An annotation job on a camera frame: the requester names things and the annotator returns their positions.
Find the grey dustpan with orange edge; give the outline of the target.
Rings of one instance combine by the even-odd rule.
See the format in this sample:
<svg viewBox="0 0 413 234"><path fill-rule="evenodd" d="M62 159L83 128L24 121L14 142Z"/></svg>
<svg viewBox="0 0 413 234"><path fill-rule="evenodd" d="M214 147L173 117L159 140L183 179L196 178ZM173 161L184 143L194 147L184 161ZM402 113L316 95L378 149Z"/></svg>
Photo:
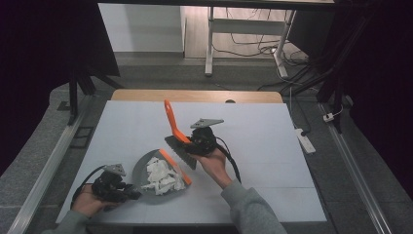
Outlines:
<svg viewBox="0 0 413 234"><path fill-rule="evenodd" d="M141 192L144 195L148 195L148 196L152 196L152 197L168 196L168 195L171 195L171 194L174 194L174 193L178 192L178 191L172 190L172 191L170 191L170 192L168 192L164 195L157 196L153 190L143 190L141 188L142 185L147 183L148 175L147 175L147 171L146 171L146 164L149 162L149 160L152 157L156 157L156 158L165 160L169 164L169 167L172 170L175 170L177 173L179 173L182 176L182 178L185 182L185 185L186 185L186 187L184 189L186 189L189 185L192 184L191 178L188 175L186 175L179 168L178 164L172 159L172 157L169 156L164 149L157 149L157 150L152 150L152 151L146 153L144 156L142 156L138 160L138 162L136 163L135 167L133 168L131 178L132 178L133 184L137 187L139 192Z"/></svg>

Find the white desk frame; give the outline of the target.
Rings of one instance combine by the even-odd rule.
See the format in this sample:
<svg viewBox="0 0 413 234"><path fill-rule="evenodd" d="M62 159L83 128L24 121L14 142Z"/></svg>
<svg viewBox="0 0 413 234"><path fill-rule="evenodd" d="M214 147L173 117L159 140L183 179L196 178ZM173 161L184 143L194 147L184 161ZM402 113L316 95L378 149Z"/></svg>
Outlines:
<svg viewBox="0 0 413 234"><path fill-rule="evenodd" d="M287 39L292 20L295 15L294 10L286 10L286 17L284 21L271 21L259 19L220 19L214 16L214 8L208 8L208 33L207 33L207 47L206 47L206 65L205 76L212 75L213 62L213 34L214 33L235 33L235 34L261 34L261 35L275 35L280 36L278 46L272 50L274 61L281 78L287 78L288 74L282 61L283 46Z"/></svg>

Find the black floor plate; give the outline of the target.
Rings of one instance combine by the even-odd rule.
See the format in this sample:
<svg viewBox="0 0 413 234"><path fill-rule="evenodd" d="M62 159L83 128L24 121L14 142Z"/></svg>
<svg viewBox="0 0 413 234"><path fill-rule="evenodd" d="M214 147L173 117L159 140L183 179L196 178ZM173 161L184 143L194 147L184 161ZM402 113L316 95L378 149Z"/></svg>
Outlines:
<svg viewBox="0 0 413 234"><path fill-rule="evenodd" d="M80 127L69 145L70 148L85 149L89 146L94 134L94 127Z"/></svg>

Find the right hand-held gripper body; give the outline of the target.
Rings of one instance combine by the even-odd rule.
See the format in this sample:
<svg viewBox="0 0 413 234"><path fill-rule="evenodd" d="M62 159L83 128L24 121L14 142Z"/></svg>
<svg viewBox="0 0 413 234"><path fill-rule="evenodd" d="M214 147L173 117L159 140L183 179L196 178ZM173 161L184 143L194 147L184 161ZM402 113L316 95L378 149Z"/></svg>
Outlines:
<svg viewBox="0 0 413 234"><path fill-rule="evenodd" d="M192 129L191 137L196 140L196 143L191 145L198 147L198 153L196 155L205 156L216 148L216 136L213 134L211 126L221 124L223 122L223 119L201 118L190 126Z"/></svg>

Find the black metal stand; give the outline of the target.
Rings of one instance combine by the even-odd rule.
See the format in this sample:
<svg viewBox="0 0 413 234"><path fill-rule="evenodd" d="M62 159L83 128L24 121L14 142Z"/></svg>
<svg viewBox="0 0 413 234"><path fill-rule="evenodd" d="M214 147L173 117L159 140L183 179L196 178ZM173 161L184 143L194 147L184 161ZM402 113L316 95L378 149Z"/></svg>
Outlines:
<svg viewBox="0 0 413 234"><path fill-rule="evenodd" d="M299 11L292 23L294 40L307 45L309 65L318 72L316 78L293 89L292 95L295 97L321 84L316 99L318 102L328 102L331 97L334 98L335 117L332 124L339 134L342 133L341 111L346 66L350 64L350 55L370 19L370 14L360 10L339 13Z"/></svg>
<svg viewBox="0 0 413 234"><path fill-rule="evenodd" d="M90 65L81 66L76 64L73 66L69 77L69 120L67 125L73 126L75 121L79 119L80 107L78 104L78 89L81 89L84 95L93 96L96 87L92 78L95 77L103 83L114 89L123 89L124 86L114 81L107 74L99 71Z"/></svg>

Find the person's right hand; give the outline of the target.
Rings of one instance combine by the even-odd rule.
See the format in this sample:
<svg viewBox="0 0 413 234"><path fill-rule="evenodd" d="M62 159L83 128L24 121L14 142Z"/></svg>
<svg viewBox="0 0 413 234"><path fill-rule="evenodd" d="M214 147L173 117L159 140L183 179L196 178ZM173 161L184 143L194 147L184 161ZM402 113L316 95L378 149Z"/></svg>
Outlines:
<svg viewBox="0 0 413 234"><path fill-rule="evenodd" d="M222 189L225 189L232 182L226 172L226 156L218 148L214 149L207 156L191 154L191 157L201 163L205 172Z"/></svg>

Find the grey brush with orange handle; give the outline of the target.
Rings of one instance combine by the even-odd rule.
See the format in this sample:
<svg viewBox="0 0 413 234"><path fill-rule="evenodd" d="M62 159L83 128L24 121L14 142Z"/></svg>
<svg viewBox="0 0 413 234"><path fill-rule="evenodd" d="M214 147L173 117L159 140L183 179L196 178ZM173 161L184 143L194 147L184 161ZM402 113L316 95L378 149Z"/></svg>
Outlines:
<svg viewBox="0 0 413 234"><path fill-rule="evenodd" d="M165 138L166 143L190 169L196 170L197 160L185 151L186 147L191 145L191 140L177 128L171 104L167 99L164 100L164 107L171 128L171 136Z"/></svg>

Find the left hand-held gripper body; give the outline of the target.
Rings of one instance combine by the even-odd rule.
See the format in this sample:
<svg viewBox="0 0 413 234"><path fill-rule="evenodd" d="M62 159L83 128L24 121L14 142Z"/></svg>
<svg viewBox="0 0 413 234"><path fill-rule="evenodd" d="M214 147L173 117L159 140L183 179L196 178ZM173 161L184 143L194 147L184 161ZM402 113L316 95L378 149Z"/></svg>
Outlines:
<svg viewBox="0 0 413 234"><path fill-rule="evenodd" d="M103 201L124 203L131 198L130 184L123 182L126 172L121 164L104 165L103 173L94 180L93 194Z"/></svg>

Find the wooden table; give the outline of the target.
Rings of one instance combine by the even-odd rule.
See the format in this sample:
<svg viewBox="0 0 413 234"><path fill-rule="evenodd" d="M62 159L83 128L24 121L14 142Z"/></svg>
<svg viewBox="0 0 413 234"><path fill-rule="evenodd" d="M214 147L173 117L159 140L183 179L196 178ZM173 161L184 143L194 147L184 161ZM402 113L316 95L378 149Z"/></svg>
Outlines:
<svg viewBox="0 0 413 234"><path fill-rule="evenodd" d="M277 92L253 91L189 91L189 90L134 90L119 89L112 95L112 100L131 101L170 101L180 102L226 102L235 103L282 103L282 96Z"/></svg>

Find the aluminium rail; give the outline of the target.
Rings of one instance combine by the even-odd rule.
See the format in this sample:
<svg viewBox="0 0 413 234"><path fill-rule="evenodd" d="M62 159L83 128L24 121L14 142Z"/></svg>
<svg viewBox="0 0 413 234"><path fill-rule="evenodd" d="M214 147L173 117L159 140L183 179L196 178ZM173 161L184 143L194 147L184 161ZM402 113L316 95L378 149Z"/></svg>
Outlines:
<svg viewBox="0 0 413 234"><path fill-rule="evenodd" d="M73 123L65 127L7 234L24 234L26 232L53 177L55 176L56 170L60 165L72 138L76 134L87 112L88 107L85 104L82 104L79 107L78 116L74 119Z"/></svg>
<svg viewBox="0 0 413 234"><path fill-rule="evenodd" d="M354 154L344 138L344 135L337 131L332 122L325 122L325 125L332 135L332 138L354 182L358 195L366 207L377 234L394 234L384 212L379 205L379 202L365 180L364 175L359 168L356 159L354 158Z"/></svg>

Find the person's left hand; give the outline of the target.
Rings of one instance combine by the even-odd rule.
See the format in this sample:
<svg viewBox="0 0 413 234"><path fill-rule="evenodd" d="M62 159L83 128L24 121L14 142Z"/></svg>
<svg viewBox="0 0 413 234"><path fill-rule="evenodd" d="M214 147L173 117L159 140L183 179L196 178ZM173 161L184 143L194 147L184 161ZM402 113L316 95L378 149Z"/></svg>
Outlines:
<svg viewBox="0 0 413 234"><path fill-rule="evenodd" d="M75 199L71 210L87 217L92 217L108 206L112 206L112 203L105 202L97 198L93 194L92 186L90 184L86 184L83 186L80 194Z"/></svg>

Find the white wall panel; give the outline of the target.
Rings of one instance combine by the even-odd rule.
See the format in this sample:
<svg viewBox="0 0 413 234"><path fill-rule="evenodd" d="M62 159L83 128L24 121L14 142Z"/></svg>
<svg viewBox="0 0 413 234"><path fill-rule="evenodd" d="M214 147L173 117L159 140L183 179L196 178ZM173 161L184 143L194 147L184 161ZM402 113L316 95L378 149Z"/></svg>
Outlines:
<svg viewBox="0 0 413 234"><path fill-rule="evenodd" d="M179 6L98 4L114 52L183 53Z"/></svg>

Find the white tissue pile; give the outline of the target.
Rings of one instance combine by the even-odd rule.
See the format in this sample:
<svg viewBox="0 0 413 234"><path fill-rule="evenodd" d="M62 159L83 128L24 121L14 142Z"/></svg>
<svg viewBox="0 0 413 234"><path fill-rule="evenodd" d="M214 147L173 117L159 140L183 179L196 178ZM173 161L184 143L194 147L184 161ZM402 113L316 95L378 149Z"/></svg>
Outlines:
<svg viewBox="0 0 413 234"><path fill-rule="evenodd" d="M179 191L186 187L182 176L169 167L162 159L152 157L146 164L147 183L142 185L143 190L153 190L157 196L164 195L172 190Z"/></svg>

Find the white power strip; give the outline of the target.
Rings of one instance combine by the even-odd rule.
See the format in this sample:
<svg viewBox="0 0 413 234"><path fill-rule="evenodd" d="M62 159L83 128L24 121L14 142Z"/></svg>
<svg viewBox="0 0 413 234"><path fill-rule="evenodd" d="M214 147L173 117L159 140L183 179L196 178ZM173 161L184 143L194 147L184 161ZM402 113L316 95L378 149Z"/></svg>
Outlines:
<svg viewBox="0 0 413 234"><path fill-rule="evenodd" d="M302 148L307 154L316 152L316 149L314 148L308 137L303 135L304 131L302 129L295 129L295 133Z"/></svg>

